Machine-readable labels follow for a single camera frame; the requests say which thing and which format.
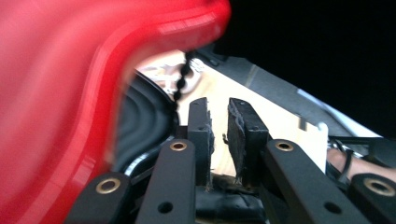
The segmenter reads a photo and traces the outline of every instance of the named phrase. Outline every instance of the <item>glossy red surface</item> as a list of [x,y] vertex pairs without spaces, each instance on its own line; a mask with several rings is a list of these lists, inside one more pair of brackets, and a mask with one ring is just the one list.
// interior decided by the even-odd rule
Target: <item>glossy red surface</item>
[[1,223],[60,223],[109,168],[134,66],[218,38],[227,0],[0,3]]

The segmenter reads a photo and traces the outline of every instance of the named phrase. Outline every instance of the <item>wooden surface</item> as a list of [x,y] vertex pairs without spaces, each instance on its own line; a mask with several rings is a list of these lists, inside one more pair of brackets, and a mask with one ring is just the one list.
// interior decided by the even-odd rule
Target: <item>wooden surface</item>
[[[143,61],[136,68],[139,70],[143,66],[166,63],[184,63],[184,55],[180,51],[167,52]],[[315,160],[318,160],[319,168],[324,169],[327,133],[320,132],[316,126],[309,123],[306,124],[306,131],[300,130],[300,119],[297,116],[210,67],[206,67],[197,88],[183,96],[178,110],[181,125],[187,125],[190,102],[201,97],[207,98],[215,135],[212,172],[235,175],[233,160],[227,145],[222,140],[222,135],[227,133],[227,106],[230,97],[249,102],[268,127],[273,138],[288,139],[299,144],[308,155],[313,155],[310,155],[311,159],[315,157]]]

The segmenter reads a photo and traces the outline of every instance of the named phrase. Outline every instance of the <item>metal ring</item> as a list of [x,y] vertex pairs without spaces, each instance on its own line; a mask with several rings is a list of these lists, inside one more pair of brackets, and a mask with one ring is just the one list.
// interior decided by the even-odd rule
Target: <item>metal ring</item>
[[286,142],[278,142],[276,143],[276,148],[282,151],[292,151],[294,150],[294,147]]
[[385,183],[382,180],[373,179],[373,178],[364,178],[363,183],[367,189],[370,189],[371,191],[377,194],[387,197],[393,197],[396,194],[395,189],[391,185]]
[[[105,184],[111,184],[111,187],[106,187]],[[116,189],[118,189],[121,185],[121,182],[117,178],[108,178],[105,180],[102,180],[97,186],[96,186],[96,192],[100,194],[108,194],[111,192],[114,192]]]
[[174,151],[182,151],[187,148],[187,144],[182,142],[175,142],[171,145],[171,149]]

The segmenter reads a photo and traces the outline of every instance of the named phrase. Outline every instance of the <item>skin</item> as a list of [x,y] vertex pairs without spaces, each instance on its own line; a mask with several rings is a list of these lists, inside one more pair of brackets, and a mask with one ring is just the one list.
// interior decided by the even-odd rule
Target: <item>skin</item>
[[[327,160],[332,164],[332,166],[334,166],[338,171],[341,172],[344,169],[344,165],[346,163],[346,155],[338,149],[332,148],[329,149],[327,152]],[[385,168],[370,163],[368,161],[363,161],[352,157],[352,163],[350,164],[347,178],[351,179],[353,175],[367,173],[382,175],[392,180],[393,182],[396,182],[396,169]]]

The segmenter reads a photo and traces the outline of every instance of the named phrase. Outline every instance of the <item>beaded black cord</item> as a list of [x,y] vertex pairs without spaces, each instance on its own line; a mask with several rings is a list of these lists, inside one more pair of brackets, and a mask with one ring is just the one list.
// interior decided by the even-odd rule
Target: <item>beaded black cord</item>
[[186,75],[191,71],[191,60],[195,56],[195,51],[189,51],[184,54],[186,62],[180,68],[181,77],[177,81],[177,90],[174,92],[175,111],[178,108],[178,100],[181,98],[181,89],[186,85]]

